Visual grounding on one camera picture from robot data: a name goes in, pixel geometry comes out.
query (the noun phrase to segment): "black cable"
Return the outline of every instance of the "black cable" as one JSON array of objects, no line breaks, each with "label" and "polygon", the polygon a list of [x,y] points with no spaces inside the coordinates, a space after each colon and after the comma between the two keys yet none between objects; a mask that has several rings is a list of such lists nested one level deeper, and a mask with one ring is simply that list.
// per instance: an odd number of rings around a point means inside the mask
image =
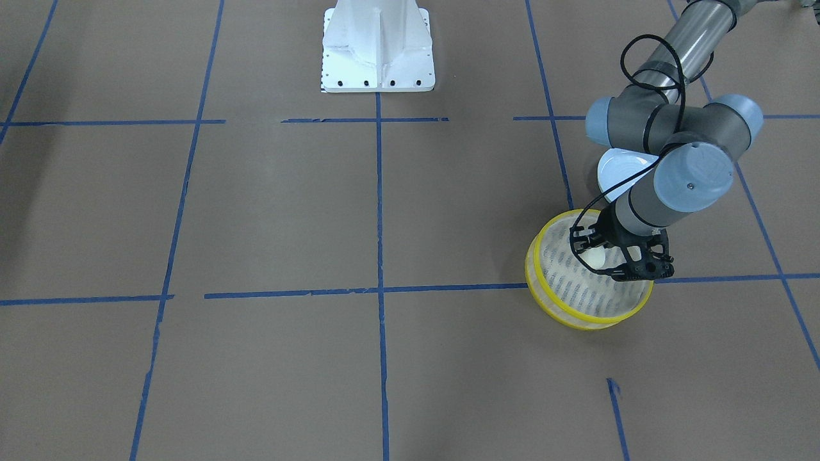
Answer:
[{"label": "black cable", "polygon": [[[675,66],[677,67],[677,81],[673,80],[673,81],[675,81],[675,84],[671,84],[671,85],[668,85],[668,86],[656,86],[656,85],[652,85],[652,84],[646,84],[646,83],[643,83],[643,82],[639,82],[635,78],[635,74],[631,74],[626,69],[626,54],[629,52],[629,50],[636,43],[640,42],[641,40],[645,40],[645,39],[651,39],[651,40],[654,40],[656,42],[659,42],[661,45],[663,45],[664,48],[667,49],[667,51],[669,51],[669,54],[672,55],[672,59],[675,60]],[[709,68],[709,66],[712,65],[713,60],[714,60],[714,52],[709,56],[709,61],[706,63],[706,66],[704,66],[704,69],[702,71],[700,71],[698,73],[698,75],[695,76],[695,78],[692,79],[693,82],[696,81],[697,79],[699,79],[701,76],[703,76],[703,74],[706,72],[706,70]],[[654,34],[643,34],[643,35],[639,35],[639,36],[635,37],[631,42],[629,42],[629,44],[627,46],[624,47],[623,52],[621,53],[621,72],[623,72],[623,75],[626,77],[627,80],[630,81],[630,83],[632,83],[633,85],[635,85],[639,88],[642,88],[642,89],[648,89],[650,91],[657,91],[659,93],[662,92],[662,91],[668,90],[668,89],[676,89],[678,91],[679,95],[680,95],[681,106],[680,106],[680,110],[677,113],[677,120],[675,122],[675,131],[674,132],[677,133],[678,131],[681,130],[681,126],[683,125],[684,111],[686,109],[686,76],[683,74],[683,64],[681,63],[681,57],[678,56],[677,52],[675,51],[675,48],[668,41],[666,41],[666,39],[664,39],[663,37],[659,37],[657,35],[654,35]],[[649,165],[648,167],[644,168],[641,171],[638,171],[634,175],[626,178],[625,180],[622,180],[621,182],[619,182],[619,183],[615,184],[614,186],[610,187],[609,189],[606,189],[598,197],[595,197],[591,202],[587,203],[587,205],[584,207],[584,209],[581,210],[581,214],[578,215],[578,218],[575,220],[575,223],[572,224],[572,227],[570,228],[570,232],[572,233],[572,229],[578,227],[578,224],[581,222],[581,219],[584,217],[586,212],[588,212],[590,210],[590,208],[592,208],[597,202],[599,202],[602,198],[606,197],[607,194],[609,194],[610,192],[614,191],[615,189],[621,187],[622,185],[634,180],[635,178],[641,177],[642,175],[648,173],[649,171],[652,171],[652,169],[655,168],[660,163],[660,161],[663,160],[664,157],[666,157],[666,154],[669,153],[670,151],[671,151],[671,149],[664,150],[663,152],[660,153],[660,155],[658,155],[658,158],[655,159],[655,161],[652,162],[651,165]],[[612,272],[613,272],[612,268],[593,269],[592,267],[590,267],[590,265],[587,264],[586,261],[584,261],[581,258],[580,254],[578,253],[578,250],[575,248],[574,244],[570,244],[570,250],[572,251],[572,255],[575,256],[575,258],[578,260],[578,262],[580,262],[588,271],[593,272],[594,274],[598,274],[600,276],[610,276],[610,275],[612,275]]]}]

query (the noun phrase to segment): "blue tape line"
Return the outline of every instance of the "blue tape line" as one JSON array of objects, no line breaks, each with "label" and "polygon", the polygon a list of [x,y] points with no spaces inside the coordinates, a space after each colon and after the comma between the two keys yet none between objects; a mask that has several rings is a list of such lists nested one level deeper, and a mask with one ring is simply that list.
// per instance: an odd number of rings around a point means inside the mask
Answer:
[{"label": "blue tape line", "polygon": [[629,448],[626,447],[626,435],[623,432],[623,422],[621,421],[621,409],[618,407],[617,396],[621,394],[621,387],[612,378],[607,378],[607,386],[609,387],[609,400],[613,404],[613,413],[615,414],[615,425],[617,426],[617,436],[621,441],[621,452],[623,452],[623,461],[629,461]]},{"label": "blue tape line", "polygon": [[289,118],[281,123],[396,123],[450,121],[446,116],[415,116],[398,118]]},{"label": "blue tape line", "polygon": [[225,119],[207,120],[89,120],[89,121],[13,121],[9,126],[122,126],[122,125],[223,125]]},{"label": "blue tape line", "polygon": [[93,296],[89,298],[0,299],[0,306],[37,306],[45,304],[96,304],[161,301],[173,299],[173,294],[146,294],[142,296]]},{"label": "blue tape line", "polygon": [[290,296],[327,296],[332,294],[376,293],[378,288],[335,288],[329,290],[246,291],[236,293],[207,293],[205,299],[286,298]]},{"label": "blue tape line", "polygon": [[375,118],[289,118],[282,123],[376,123]]},{"label": "blue tape line", "polygon": [[[820,279],[820,272],[785,274],[789,280]],[[656,280],[659,284],[675,283],[713,283],[733,281],[770,281],[780,280],[777,274],[762,274],[756,276],[707,276],[707,277],[676,277]],[[523,290],[526,283],[485,283],[474,285],[407,285],[386,286],[385,293],[419,293],[425,291],[473,291],[473,290]],[[281,290],[281,291],[237,291],[225,293],[207,293],[205,299],[241,299],[241,298],[284,298],[290,296],[327,296],[337,294],[373,294],[378,293],[378,287],[370,288],[331,288],[324,290]]]},{"label": "blue tape line", "polygon": [[812,119],[820,118],[820,114],[772,114],[764,115],[765,119]]},{"label": "blue tape line", "polygon": [[385,293],[416,293],[420,291],[471,291],[471,290],[518,290],[526,288],[526,283],[486,283],[476,285],[419,285],[390,286]]},{"label": "blue tape line", "polygon": [[809,274],[785,274],[784,277],[788,280],[820,279],[820,272]]},{"label": "blue tape line", "polygon": [[777,274],[767,274],[759,276],[711,276],[711,277],[674,277],[670,279],[658,279],[655,283],[709,283],[717,281],[765,281],[780,280]]},{"label": "blue tape line", "polygon": [[535,21],[532,19],[532,7],[530,0],[524,0],[526,3],[526,15],[530,20],[530,32],[532,33],[532,44],[535,47],[535,57],[538,59],[538,68],[541,72],[541,84],[544,86],[544,98],[547,101],[547,112],[550,119],[549,124],[553,128],[553,139],[555,141],[555,151],[558,153],[558,165],[561,167],[561,177],[564,181],[564,187],[567,189],[567,205],[570,209],[575,208],[572,202],[572,191],[569,187],[569,177],[567,176],[567,166],[564,163],[563,151],[561,149],[561,139],[558,137],[558,125],[555,123],[555,112],[553,112],[553,101],[549,96],[549,86],[547,85],[547,73],[544,70],[544,62],[541,60],[541,47],[538,44],[538,35],[535,33]]},{"label": "blue tape line", "polygon": [[803,319],[803,313],[800,312],[800,307],[798,307],[797,301],[795,300],[795,296],[791,293],[791,287],[789,286],[789,282],[786,281],[785,277],[781,279],[781,283],[783,284],[783,289],[786,290],[786,296],[788,296],[789,298],[791,310],[794,311],[795,317],[797,317],[797,323],[800,325],[800,331],[803,332],[803,337],[806,339],[806,344],[809,345],[809,351],[811,351],[812,358],[814,358],[814,365],[820,371],[820,354],[818,354],[818,349],[814,345],[812,336],[809,333],[809,328],[806,326],[806,321]]},{"label": "blue tape line", "polygon": [[586,116],[515,116],[514,121],[586,120]]},{"label": "blue tape line", "polygon": [[54,12],[56,11],[56,9],[57,0],[54,0],[52,2],[51,9],[48,10],[48,18],[46,18],[46,24],[43,26],[43,32],[40,33],[40,38],[37,40],[37,46],[34,47],[34,54],[31,55],[29,65],[25,68],[23,80],[20,82],[20,86],[17,87],[17,94],[14,95],[14,101],[11,103],[11,109],[9,109],[8,115],[6,116],[6,124],[3,126],[2,130],[0,130],[0,144],[2,144],[3,140],[6,138],[8,126],[11,123],[11,120],[14,118],[14,112],[17,111],[17,105],[20,104],[20,98],[22,98],[23,96],[23,90],[25,89],[25,85],[29,82],[31,70],[34,69],[34,64],[37,62],[37,56],[39,56],[40,49],[43,47],[43,42],[46,39],[46,34],[48,34],[48,28],[51,27],[51,21],[54,18]]},{"label": "blue tape line", "polygon": [[803,319],[803,314],[800,312],[800,308],[795,301],[795,297],[791,293],[791,287],[789,287],[789,282],[787,281],[788,277],[786,277],[786,274],[783,273],[780,260],[777,258],[777,254],[774,251],[774,245],[772,245],[772,240],[769,238],[768,230],[766,230],[766,226],[763,224],[763,218],[760,216],[760,211],[758,210],[757,204],[754,202],[754,197],[752,197],[752,191],[749,189],[749,184],[746,182],[746,178],[743,175],[743,170],[740,169],[740,164],[736,163],[735,169],[737,170],[737,177],[740,180],[740,184],[743,185],[743,191],[746,193],[746,198],[749,200],[749,205],[752,207],[754,219],[758,222],[760,232],[763,233],[763,240],[766,241],[766,247],[768,248],[769,254],[772,256],[772,261],[777,269],[777,274],[780,276],[783,289],[786,290],[786,296],[789,298],[791,309],[795,313],[797,323],[800,326],[800,330],[803,332],[803,337],[806,340],[806,344],[809,345],[809,351],[811,351],[812,357],[814,358],[814,364],[817,366],[818,370],[820,370],[820,355],[818,355],[817,347],[814,345],[812,336],[809,333],[809,328],[806,326],[806,322]]},{"label": "blue tape line", "polygon": [[[675,11],[675,7],[672,5],[672,0],[667,0],[669,3],[669,8],[672,10],[672,15],[675,16],[675,20],[677,21],[678,16]],[[712,93],[709,91],[709,86],[706,83],[706,79],[701,77],[700,84],[704,87],[704,92],[706,93],[706,98],[709,102],[712,102]],[[815,118],[814,116],[763,116],[763,118]],[[772,256],[772,261],[774,262],[774,266],[777,269],[778,278],[780,278],[781,283],[783,284],[783,289],[786,290],[786,296],[789,298],[789,303],[791,304],[791,309],[795,313],[795,317],[797,318],[797,323],[800,326],[800,330],[803,332],[803,337],[806,340],[806,344],[809,346],[809,351],[814,358],[814,364],[817,366],[818,370],[820,370],[820,355],[818,355],[817,347],[814,345],[814,341],[812,340],[812,336],[809,333],[809,329],[806,327],[806,322],[803,320],[803,314],[800,312],[800,307],[798,307],[797,302],[795,301],[794,295],[791,293],[791,287],[789,287],[788,277],[783,273],[783,268],[780,265],[780,260],[777,258],[777,253],[774,251],[774,245],[772,245],[772,240],[769,238],[768,231],[766,230],[766,226],[763,224],[763,218],[760,216],[760,211],[758,210],[757,204],[754,202],[754,197],[752,197],[752,192],[749,189],[749,185],[746,183],[746,178],[743,175],[743,171],[740,169],[740,164],[735,164],[735,169],[737,170],[738,178],[740,178],[740,183],[743,185],[743,190],[746,193],[746,198],[749,200],[749,205],[752,207],[752,212],[754,213],[754,219],[758,222],[758,227],[760,228],[760,232],[763,234],[763,239],[766,241],[766,246],[768,247],[769,254]]]},{"label": "blue tape line", "polygon": [[381,174],[381,94],[376,93],[376,233],[378,235],[378,277],[379,277],[379,350],[381,364],[381,451],[384,461],[390,461],[390,420],[387,404],[387,340],[385,334],[385,253]]},{"label": "blue tape line", "polygon": [[[176,256],[176,245],[180,238],[180,228],[182,227],[182,216],[185,211],[185,198],[188,195],[188,183],[191,177],[191,166],[194,163],[194,154],[197,149],[197,141],[199,137],[199,127],[203,119],[203,112],[205,110],[205,99],[207,97],[207,88],[211,79],[211,69],[213,68],[213,59],[216,55],[216,42],[219,39],[219,29],[222,23],[222,12],[225,9],[225,0],[219,1],[219,10],[216,12],[216,24],[214,25],[213,38],[211,40],[211,52],[208,55],[207,66],[205,68],[205,80],[203,81],[203,89],[199,96],[199,109],[197,110],[197,122],[194,124],[194,136],[191,139],[191,148],[188,152],[188,163],[185,166],[185,176],[182,182],[182,192],[180,194],[180,205],[176,211],[176,222],[174,224],[174,235],[171,237],[171,249],[168,252],[168,265],[165,273],[165,280],[162,282],[162,294],[167,295],[168,289],[171,285],[171,273],[174,270],[174,257]],[[148,406],[148,393],[151,390],[151,380],[153,377],[154,363],[157,360],[157,348],[159,346],[159,326],[162,323],[162,318],[165,315],[166,300],[162,299],[159,302],[157,309],[157,321],[154,323],[153,343],[151,347],[151,365],[148,368],[148,373],[145,374],[145,381],[143,383],[142,399],[139,403],[139,412],[137,414],[137,423],[134,428],[134,440],[131,443],[130,461],[136,461],[137,450],[139,449],[139,438],[143,430],[143,421],[145,419],[145,409]]]}]

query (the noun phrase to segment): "yellow basket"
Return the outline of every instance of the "yellow basket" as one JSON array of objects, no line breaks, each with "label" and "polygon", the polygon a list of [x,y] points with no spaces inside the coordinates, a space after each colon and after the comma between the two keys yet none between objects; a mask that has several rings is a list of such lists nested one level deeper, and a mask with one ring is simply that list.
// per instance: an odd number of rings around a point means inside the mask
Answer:
[{"label": "yellow basket", "polygon": [[[614,281],[589,272],[572,255],[569,228],[581,210],[562,213],[541,229],[526,252],[526,283],[539,306],[552,318],[578,330],[600,330],[632,317],[652,294],[652,281]],[[589,210],[580,225],[589,227],[599,212]],[[625,259],[606,249],[605,267]]]}]

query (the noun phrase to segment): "white metal pedestal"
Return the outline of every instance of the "white metal pedestal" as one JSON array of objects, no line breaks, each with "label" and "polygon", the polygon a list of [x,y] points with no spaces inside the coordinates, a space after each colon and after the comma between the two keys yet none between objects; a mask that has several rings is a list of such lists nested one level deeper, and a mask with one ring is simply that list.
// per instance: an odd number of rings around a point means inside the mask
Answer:
[{"label": "white metal pedestal", "polygon": [[415,0],[339,0],[325,11],[321,88],[328,93],[430,91],[430,13]]}]

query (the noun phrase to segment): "white ball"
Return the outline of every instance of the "white ball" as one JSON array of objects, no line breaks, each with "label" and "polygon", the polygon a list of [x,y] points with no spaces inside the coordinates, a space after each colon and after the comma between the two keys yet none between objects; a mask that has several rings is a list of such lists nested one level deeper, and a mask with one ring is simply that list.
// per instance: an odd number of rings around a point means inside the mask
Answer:
[{"label": "white ball", "polygon": [[593,269],[600,269],[607,262],[607,252],[604,247],[595,247],[581,253],[581,259]]}]

